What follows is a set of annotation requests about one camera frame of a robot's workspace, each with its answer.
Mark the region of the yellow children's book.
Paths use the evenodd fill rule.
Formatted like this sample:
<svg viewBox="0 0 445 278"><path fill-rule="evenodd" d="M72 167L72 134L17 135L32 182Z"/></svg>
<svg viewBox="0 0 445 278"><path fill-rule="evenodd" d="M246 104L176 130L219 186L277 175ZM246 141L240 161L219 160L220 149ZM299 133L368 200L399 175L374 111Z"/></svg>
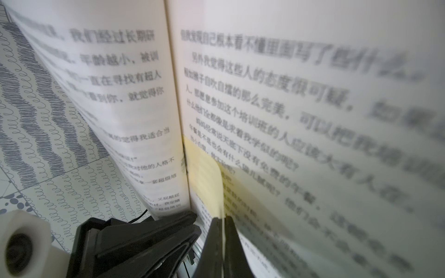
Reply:
<svg viewBox="0 0 445 278"><path fill-rule="evenodd" d="M443 1L1 2L1 215L71 255L90 218L191 211L193 277L184 137L223 263L230 216L255 278L445 275Z"/></svg>

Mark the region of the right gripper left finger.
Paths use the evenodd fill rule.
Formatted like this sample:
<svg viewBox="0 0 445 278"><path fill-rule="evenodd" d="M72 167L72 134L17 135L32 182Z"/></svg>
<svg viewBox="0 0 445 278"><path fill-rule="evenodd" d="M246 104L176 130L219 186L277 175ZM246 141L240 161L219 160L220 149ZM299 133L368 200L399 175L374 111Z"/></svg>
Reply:
<svg viewBox="0 0 445 278"><path fill-rule="evenodd" d="M222 278L223 220L214 218L207 233L198 266L193 278Z"/></svg>

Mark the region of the yellow sticky note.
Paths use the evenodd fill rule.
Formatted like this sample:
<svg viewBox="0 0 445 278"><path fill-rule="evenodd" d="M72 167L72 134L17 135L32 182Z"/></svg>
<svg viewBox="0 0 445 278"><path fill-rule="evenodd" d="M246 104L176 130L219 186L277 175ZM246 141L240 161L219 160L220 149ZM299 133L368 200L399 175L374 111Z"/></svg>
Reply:
<svg viewBox="0 0 445 278"><path fill-rule="evenodd" d="M224 217L224 193L218 163L193 141L184 137L189 185L213 218Z"/></svg>

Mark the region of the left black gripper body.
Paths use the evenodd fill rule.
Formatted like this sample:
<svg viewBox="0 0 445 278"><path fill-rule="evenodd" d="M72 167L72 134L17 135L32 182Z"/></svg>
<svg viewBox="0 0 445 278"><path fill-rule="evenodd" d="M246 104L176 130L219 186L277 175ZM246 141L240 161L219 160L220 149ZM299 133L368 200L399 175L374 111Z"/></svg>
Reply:
<svg viewBox="0 0 445 278"><path fill-rule="evenodd" d="M194 212L129 223L90 218L74 240L68 278L172 278L201 230Z"/></svg>

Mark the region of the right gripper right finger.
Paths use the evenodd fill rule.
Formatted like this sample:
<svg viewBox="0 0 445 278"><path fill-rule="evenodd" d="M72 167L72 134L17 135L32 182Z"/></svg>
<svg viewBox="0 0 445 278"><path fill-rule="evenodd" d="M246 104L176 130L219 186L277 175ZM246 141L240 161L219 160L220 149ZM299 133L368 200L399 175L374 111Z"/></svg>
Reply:
<svg viewBox="0 0 445 278"><path fill-rule="evenodd" d="M225 249L224 249L224 277L225 278L254 278L249 263L243 251L235 222L232 217L224 220Z"/></svg>

